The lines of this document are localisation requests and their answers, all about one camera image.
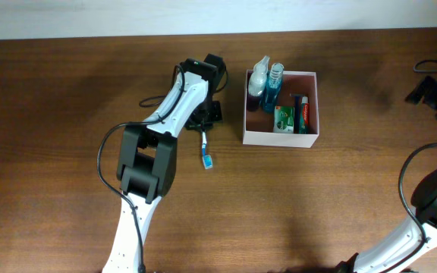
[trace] green and white package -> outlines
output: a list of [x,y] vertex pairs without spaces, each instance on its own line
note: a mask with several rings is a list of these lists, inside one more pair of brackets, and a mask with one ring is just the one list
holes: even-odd
[[274,133],[294,132],[294,107],[276,106],[274,109]]

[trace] wooden table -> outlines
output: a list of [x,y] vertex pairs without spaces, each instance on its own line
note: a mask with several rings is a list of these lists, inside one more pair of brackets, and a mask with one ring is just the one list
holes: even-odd
[[[141,121],[137,103],[165,94],[174,64],[222,56],[225,122],[182,131],[178,169],[145,245],[150,271],[266,272],[333,266],[368,249],[406,216],[397,178],[437,141],[434,111],[404,97],[437,58],[437,29],[0,41],[0,272],[98,272],[121,201],[99,182],[104,133]],[[243,146],[244,75],[264,55],[318,74],[321,134],[312,149]],[[117,186],[121,134],[103,155]],[[437,150],[407,172],[409,196]],[[437,272],[437,249],[413,264]]]

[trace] white wall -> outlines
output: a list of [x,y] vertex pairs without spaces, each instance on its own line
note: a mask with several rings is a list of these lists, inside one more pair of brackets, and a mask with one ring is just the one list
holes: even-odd
[[437,27],[437,0],[0,0],[0,39]]

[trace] blue bottle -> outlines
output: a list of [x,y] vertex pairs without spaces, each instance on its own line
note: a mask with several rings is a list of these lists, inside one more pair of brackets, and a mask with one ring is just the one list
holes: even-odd
[[279,91],[281,91],[282,74],[284,71],[285,67],[279,63],[275,63],[271,67],[266,83],[266,93],[263,96],[263,110],[265,112],[274,112],[274,108],[278,101]]

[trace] box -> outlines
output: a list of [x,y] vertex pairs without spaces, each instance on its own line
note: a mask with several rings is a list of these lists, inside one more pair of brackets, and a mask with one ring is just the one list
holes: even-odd
[[244,93],[244,128],[243,144],[262,146],[286,146],[298,148],[311,148],[319,136],[319,111],[318,94],[316,87],[316,73],[285,71],[281,92],[278,95],[280,106],[293,106],[294,97],[290,93],[308,96],[310,103],[310,133],[273,133],[274,114],[259,110],[247,110],[247,86],[249,85],[252,70],[246,73],[246,86]]

